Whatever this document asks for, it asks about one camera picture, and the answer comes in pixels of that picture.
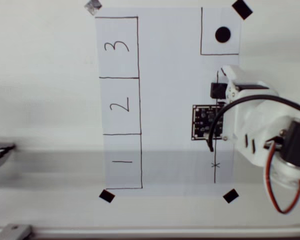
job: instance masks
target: black square marker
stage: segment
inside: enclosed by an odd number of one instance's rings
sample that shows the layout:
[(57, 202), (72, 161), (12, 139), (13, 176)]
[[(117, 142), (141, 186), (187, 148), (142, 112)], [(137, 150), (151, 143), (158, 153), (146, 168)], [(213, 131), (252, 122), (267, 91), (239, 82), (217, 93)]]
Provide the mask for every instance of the black square marker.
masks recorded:
[(235, 189), (232, 189), (230, 192), (223, 196), (228, 204), (235, 200), (237, 197), (239, 197), (239, 195)]
[(248, 7), (248, 5), (243, 0), (237, 0), (232, 7), (236, 10), (236, 12), (245, 20), (249, 17), (253, 12)]
[(115, 198), (116, 195), (112, 194), (111, 192), (108, 192), (107, 190), (103, 190), (99, 196), (99, 198), (102, 198), (103, 200), (107, 201), (108, 203), (111, 203), (112, 200)]

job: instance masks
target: drawn rectangle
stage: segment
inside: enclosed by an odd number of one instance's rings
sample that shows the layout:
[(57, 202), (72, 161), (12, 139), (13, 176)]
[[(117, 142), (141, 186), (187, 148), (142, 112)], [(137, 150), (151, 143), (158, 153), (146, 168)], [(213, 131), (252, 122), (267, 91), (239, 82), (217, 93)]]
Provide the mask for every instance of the drawn rectangle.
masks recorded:
[[(217, 40), (216, 33), (222, 27), (230, 32), (225, 42)], [(232, 8), (201, 8), (201, 55), (238, 55), (240, 36), (241, 19)]]
[(137, 17), (95, 19), (100, 77), (139, 77), (137, 21)]
[(139, 134), (138, 79), (101, 79), (104, 134)]
[(141, 136), (105, 135), (103, 140), (107, 189), (142, 188)]

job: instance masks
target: metal bracket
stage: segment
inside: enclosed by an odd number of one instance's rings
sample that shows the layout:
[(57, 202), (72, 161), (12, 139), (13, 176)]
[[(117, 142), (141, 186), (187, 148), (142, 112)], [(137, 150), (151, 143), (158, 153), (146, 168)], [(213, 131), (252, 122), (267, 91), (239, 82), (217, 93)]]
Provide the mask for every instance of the metal bracket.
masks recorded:
[(32, 233), (30, 225), (8, 224), (0, 233), (0, 240), (24, 240)]

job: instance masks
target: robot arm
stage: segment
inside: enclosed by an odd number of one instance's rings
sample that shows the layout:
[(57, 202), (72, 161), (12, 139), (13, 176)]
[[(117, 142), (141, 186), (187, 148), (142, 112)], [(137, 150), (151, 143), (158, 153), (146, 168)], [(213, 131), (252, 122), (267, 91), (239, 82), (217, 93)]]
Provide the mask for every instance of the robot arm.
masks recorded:
[[(224, 66), (228, 78), (226, 105), (218, 112), (210, 127), (208, 145), (218, 119), (223, 116), (222, 139), (252, 164), (264, 167), (264, 183), (275, 208), (282, 214), (290, 212), (300, 196), (300, 105), (278, 96), (263, 81), (250, 80), (237, 66)], [(285, 188), (297, 189), (292, 204), (281, 210), (271, 181)]]

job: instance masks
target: circuit board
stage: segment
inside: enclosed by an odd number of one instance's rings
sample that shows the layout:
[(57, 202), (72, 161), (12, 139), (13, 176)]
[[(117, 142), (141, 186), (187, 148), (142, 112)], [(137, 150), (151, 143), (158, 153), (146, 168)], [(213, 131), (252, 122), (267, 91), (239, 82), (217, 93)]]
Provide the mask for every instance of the circuit board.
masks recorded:
[[(207, 140), (209, 130), (222, 105), (193, 105), (191, 140)], [(222, 139), (223, 116), (215, 126), (213, 139)]]

